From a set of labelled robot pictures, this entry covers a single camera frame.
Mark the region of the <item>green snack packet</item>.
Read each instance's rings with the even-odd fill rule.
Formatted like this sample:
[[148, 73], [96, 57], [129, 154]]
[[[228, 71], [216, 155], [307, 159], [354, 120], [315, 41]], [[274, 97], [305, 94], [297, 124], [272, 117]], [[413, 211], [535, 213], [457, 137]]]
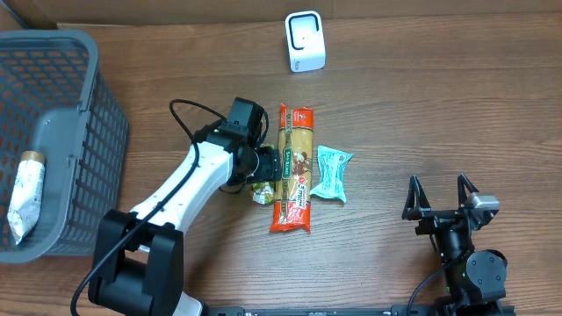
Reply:
[[271, 205], [275, 202], [275, 184], [273, 182], [253, 183], [252, 200], [260, 205]]

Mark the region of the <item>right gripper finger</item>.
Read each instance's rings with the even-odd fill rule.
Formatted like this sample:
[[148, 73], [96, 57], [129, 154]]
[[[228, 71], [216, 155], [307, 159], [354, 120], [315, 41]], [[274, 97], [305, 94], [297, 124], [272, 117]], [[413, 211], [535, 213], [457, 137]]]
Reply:
[[431, 211], [431, 206], [422, 189], [418, 176], [410, 177], [407, 200], [401, 215], [402, 219], [420, 220]]
[[468, 196], [474, 192], [478, 192], [478, 189], [464, 173], [461, 173], [458, 176], [458, 205], [463, 206]]

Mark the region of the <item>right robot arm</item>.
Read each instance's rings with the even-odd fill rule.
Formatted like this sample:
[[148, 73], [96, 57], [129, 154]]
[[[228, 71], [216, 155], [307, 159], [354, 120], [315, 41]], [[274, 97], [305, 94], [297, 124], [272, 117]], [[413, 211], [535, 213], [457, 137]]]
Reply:
[[[500, 210], [500, 201], [480, 192], [465, 174], [460, 174], [458, 207], [435, 211], [430, 206], [418, 176], [411, 176], [401, 217], [415, 221], [415, 233], [427, 235], [439, 256], [440, 268], [424, 279], [411, 294], [406, 315], [513, 315], [501, 306], [506, 297], [508, 260], [495, 249], [476, 250], [472, 234], [488, 225]], [[444, 276], [448, 295], [433, 305], [414, 302], [423, 288]]]

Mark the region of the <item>orange spaghetti packet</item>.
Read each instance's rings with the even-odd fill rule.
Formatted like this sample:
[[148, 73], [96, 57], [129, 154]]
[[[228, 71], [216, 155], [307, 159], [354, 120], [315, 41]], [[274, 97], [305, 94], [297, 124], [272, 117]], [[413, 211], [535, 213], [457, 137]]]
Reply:
[[276, 182], [271, 232], [302, 228], [311, 232], [313, 109], [280, 105], [278, 150], [281, 180]]

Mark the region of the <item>teal packet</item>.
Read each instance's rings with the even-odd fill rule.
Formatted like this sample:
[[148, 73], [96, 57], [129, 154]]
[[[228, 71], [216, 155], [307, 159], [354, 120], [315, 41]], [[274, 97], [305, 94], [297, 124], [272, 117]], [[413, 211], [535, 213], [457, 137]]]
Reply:
[[311, 194], [320, 198], [339, 199], [346, 203], [344, 174], [353, 154], [322, 145], [318, 146], [317, 154], [320, 180], [311, 189]]

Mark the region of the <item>white tube with gold cap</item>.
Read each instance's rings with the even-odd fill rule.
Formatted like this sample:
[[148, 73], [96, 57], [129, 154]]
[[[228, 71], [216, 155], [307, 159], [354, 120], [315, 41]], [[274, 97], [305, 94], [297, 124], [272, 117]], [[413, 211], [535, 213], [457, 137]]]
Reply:
[[45, 156], [36, 151], [23, 152], [7, 214], [16, 245], [22, 242], [39, 221], [44, 177]]

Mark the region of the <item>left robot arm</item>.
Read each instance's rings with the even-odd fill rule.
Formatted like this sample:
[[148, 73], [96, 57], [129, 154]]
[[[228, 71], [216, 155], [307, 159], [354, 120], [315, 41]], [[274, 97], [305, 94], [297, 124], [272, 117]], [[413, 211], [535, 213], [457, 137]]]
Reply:
[[268, 129], [266, 110], [237, 97], [228, 115], [190, 133], [187, 156], [157, 191], [130, 212], [104, 215], [70, 311], [86, 291], [91, 303], [124, 315], [206, 315], [207, 305], [184, 292], [184, 236], [222, 186], [280, 179], [280, 153], [263, 145]]

